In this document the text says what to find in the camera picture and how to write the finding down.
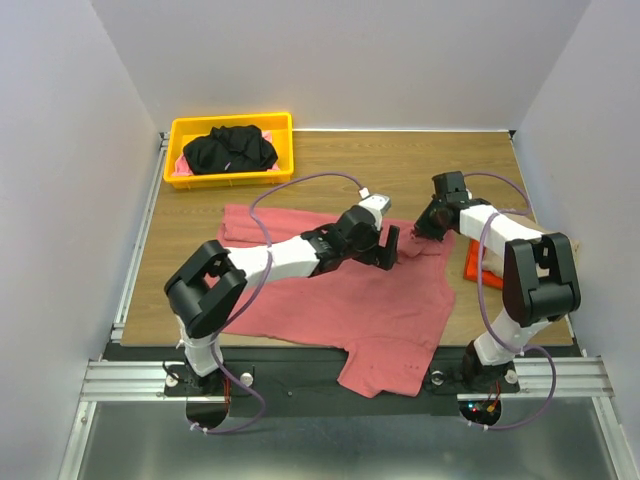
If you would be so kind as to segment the pink red t shirt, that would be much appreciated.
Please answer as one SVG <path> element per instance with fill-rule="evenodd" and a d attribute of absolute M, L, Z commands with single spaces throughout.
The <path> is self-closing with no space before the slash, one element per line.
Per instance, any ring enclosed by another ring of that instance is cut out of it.
<path fill-rule="evenodd" d="M 398 259 L 389 271 L 348 260 L 314 278 L 266 285 L 226 331 L 347 352 L 341 386 L 367 398 L 416 396 L 451 315 L 445 271 L 455 238 L 417 238 L 398 220 Z"/>

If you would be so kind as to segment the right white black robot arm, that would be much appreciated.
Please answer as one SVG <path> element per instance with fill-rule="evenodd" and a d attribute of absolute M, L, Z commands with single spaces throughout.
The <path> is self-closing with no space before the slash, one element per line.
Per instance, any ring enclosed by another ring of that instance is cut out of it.
<path fill-rule="evenodd" d="M 432 178 L 434 193 L 414 224 L 418 237 L 442 241 L 454 231 L 478 242 L 477 295 L 486 332 L 470 342 L 460 366 L 460 382 L 482 390 L 507 372 L 516 357 L 534 349 L 531 339 L 577 310 L 581 292 L 571 241 L 516 222 L 515 210 L 500 210 L 472 196 L 460 171 Z M 482 286 L 486 251 L 503 262 L 503 307 L 490 321 Z"/>

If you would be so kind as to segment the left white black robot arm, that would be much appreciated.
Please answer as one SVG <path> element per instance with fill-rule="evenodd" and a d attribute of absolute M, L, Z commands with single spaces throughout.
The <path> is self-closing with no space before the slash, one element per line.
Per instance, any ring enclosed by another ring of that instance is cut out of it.
<path fill-rule="evenodd" d="M 288 240 L 246 248 L 224 247 L 217 240 L 202 244 L 164 286 L 177 317 L 185 347 L 188 382 L 199 393 L 215 392 L 222 382 L 223 363 L 218 335 L 242 294 L 251 301 L 272 282 L 312 278 L 337 270 L 347 260 L 389 271 L 397 260 L 400 228 L 383 226 L 385 206 L 361 201 L 336 222 Z"/>

